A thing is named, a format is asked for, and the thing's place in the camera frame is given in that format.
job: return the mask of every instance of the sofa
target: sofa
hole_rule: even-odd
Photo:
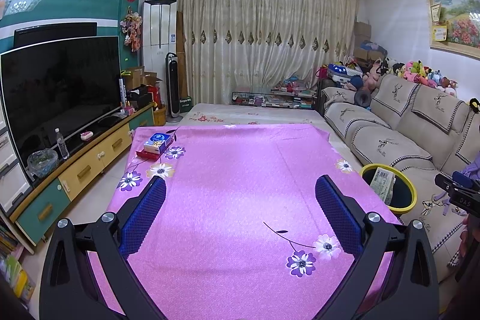
[[[423,222],[441,282],[458,263],[467,214],[450,205],[434,179],[440,172],[451,176],[475,159],[480,114],[451,95],[394,75],[382,76],[377,86],[370,111],[354,105],[353,91],[325,88],[321,114],[362,164],[387,164],[413,183],[417,203],[399,220]]]

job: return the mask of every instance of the pink tablecloth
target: pink tablecloth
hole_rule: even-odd
[[[161,162],[135,156],[153,133],[172,129],[135,132],[108,208],[118,211],[152,175],[164,176],[166,201],[128,262],[169,320],[312,319],[353,261],[315,199],[323,174],[365,211],[398,222],[328,133],[309,124],[180,127]],[[107,303],[121,311],[91,259]],[[385,256],[370,299],[388,262]]]

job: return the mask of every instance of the silver screw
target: silver screw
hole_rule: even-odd
[[[422,229],[423,228],[422,222],[418,221],[418,220],[413,220],[413,226],[417,229]]]
[[[104,223],[109,223],[115,218],[115,215],[112,212],[107,212],[102,216],[102,221]]]
[[[369,219],[372,223],[377,223],[378,221],[380,221],[380,214],[375,213],[375,212],[369,213],[369,214],[368,214],[368,219]]]
[[[68,225],[68,220],[67,219],[61,219],[57,223],[58,228],[65,228]]]

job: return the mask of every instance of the water bottle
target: water bottle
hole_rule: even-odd
[[[70,156],[70,153],[68,153],[67,146],[65,145],[65,140],[63,139],[62,134],[60,133],[60,129],[55,129],[56,136],[55,138],[57,139],[58,143],[58,149],[60,150],[60,153],[62,155],[62,158],[64,160],[67,160],[68,157]]]

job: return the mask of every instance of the green drawer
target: green drawer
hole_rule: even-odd
[[[153,110],[152,108],[144,111],[142,114],[136,116],[128,122],[130,130],[134,130],[138,127],[153,127]]]
[[[69,203],[60,181],[55,179],[28,205],[17,222],[38,243]]]

